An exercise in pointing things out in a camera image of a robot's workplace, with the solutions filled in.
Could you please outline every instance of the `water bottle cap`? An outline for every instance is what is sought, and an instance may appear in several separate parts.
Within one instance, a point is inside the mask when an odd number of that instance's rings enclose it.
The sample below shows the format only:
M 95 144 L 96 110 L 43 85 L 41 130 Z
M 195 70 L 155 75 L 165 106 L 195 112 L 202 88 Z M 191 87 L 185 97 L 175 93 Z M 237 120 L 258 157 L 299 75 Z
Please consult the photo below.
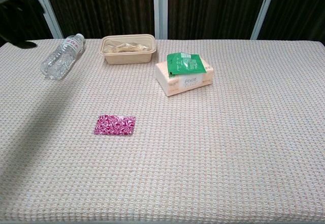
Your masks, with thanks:
M 76 34 L 76 36 L 78 36 L 79 38 L 81 38 L 82 42 L 84 41 L 85 37 L 83 37 L 82 34 Z

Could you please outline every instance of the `tissue box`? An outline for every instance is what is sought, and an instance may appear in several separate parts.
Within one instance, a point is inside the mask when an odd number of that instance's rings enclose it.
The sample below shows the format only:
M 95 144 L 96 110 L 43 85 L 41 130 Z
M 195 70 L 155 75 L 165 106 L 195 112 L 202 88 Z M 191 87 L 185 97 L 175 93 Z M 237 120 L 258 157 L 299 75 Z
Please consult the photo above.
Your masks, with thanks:
M 213 68 L 201 58 L 207 73 L 183 74 L 169 77 L 167 61 L 156 64 L 156 79 L 162 86 L 165 94 L 171 96 L 177 93 L 202 87 L 212 83 Z

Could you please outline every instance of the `pink and white packet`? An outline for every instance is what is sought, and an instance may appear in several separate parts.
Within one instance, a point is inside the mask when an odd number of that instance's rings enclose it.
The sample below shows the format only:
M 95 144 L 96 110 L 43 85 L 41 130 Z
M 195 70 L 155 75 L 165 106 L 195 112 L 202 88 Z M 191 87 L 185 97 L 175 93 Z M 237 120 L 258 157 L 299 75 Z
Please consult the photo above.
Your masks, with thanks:
M 94 133 L 97 135 L 130 135 L 133 133 L 135 123 L 134 116 L 100 115 Z

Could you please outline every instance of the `table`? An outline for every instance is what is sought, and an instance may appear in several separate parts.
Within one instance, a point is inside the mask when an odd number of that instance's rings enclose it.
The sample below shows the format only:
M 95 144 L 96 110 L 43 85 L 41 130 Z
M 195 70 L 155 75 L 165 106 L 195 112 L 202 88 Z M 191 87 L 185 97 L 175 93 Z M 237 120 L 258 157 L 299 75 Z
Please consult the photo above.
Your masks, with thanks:
M 62 81 L 62 40 L 0 48 L 0 220 L 325 222 L 325 48 L 310 41 L 158 40 L 112 66 L 99 40 Z M 198 53 L 213 84 L 166 97 L 154 66 Z M 137 118 L 99 136 L 100 114 Z

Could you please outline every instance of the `water bottle label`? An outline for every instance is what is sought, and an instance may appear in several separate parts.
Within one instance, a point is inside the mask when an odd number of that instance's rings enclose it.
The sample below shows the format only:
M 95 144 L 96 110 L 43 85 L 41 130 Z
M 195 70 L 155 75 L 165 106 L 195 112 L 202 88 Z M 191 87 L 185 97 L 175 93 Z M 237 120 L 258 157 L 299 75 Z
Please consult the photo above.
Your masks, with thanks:
M 66 38 L 66 40 L 63 42 L 63 45 L 73 48 L 76 53 L 79 53 L 82 48 L 82 43 L 74 38 Z

